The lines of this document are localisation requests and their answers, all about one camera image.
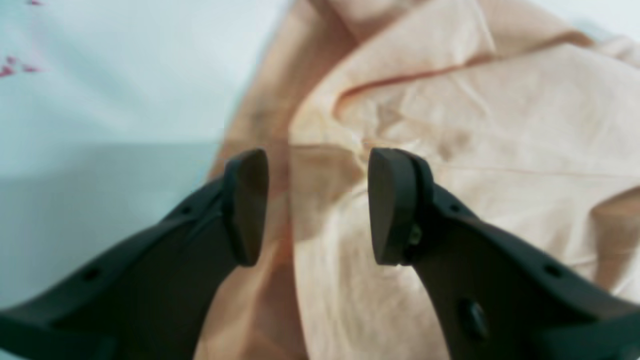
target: black plastic arm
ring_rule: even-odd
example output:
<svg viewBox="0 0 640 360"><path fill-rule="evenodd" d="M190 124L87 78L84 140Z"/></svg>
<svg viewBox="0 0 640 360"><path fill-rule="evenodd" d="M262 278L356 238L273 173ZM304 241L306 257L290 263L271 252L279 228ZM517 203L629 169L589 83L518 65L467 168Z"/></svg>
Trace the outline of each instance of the black plastic arm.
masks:
<svg viewBox="0 0 640 360"><path fill-rule="evenodd" d="M269 187L263 150L158 224L24 304L0 311L0 347L29 359L191 359L218 286L258 260Z"/></svg>
<svg viewBox="0 0 640 360"><path fill-rule="evenodd" d="M640 357L640 307L482 222L422 158L372 150L369 213L376 261L415 269L451 359Z"/></svg>

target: white surface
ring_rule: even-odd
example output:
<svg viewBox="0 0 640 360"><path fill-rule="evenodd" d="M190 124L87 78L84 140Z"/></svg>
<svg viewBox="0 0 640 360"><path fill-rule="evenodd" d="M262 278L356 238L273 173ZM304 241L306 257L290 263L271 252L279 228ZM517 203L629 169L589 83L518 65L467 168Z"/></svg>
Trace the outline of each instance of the white surface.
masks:
<svg viewBox="0 0 640 360"><path fill-rule="evenodd" d="M41 2L0 0L0 63L43 70L0 78L0 307L202 182L288 0ZM640 38L637 1L537 3Z"/></svg>

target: wrinkled fabric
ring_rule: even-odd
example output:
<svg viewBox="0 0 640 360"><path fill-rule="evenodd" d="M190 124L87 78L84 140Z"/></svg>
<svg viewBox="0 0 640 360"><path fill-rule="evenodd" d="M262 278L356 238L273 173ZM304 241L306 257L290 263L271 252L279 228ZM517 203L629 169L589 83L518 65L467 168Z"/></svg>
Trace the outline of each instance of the wrinkled fabric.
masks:
<svg viewBox="0 0 640 360"><path fill-rule="evenodd" d="M447 359L413 270L374 261L372 147L640 302L638 54L518 0L296 2L212 171L263 146L272 189L260 262L221 289L198 358Z"/></svg>

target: screw hole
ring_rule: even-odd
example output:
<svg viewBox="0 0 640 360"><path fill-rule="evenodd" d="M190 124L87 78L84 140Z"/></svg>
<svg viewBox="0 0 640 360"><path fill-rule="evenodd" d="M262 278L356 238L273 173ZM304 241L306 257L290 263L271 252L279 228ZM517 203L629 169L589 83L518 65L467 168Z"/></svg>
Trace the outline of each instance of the screw hole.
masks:
<svg viewBox="0 0 640 360"><path fill-rule="evenodd" d="M547 274L553 276L553 277L562 277L562 273L560 272L560 269L558 269L557 267L553 266L553 265L547 265L545 266L545 271L547 272Z"/></svg>
<svg viewBox="0 0 640 360"><path fill-rule="evenodd" d="M100 276L100 269L92 268L89 271L84 273L83 280L86 282L90 282L98 278L98 276Z"/></svg>

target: beige cloth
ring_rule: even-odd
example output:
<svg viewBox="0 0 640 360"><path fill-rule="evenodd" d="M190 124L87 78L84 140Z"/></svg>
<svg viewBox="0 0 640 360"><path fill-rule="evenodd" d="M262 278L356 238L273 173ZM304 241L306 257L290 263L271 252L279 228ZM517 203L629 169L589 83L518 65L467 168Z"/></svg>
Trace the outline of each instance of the beige cloth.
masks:
<svg viewBox="0 0 640 360"><path fill-rule="evenodd" d="M413 270L374 262L374 146L640 301L639 67L632 41L519 0L298 0L212 171L263 146L272 186L259 264L225 282L196 358L447 358Z"/></svg>

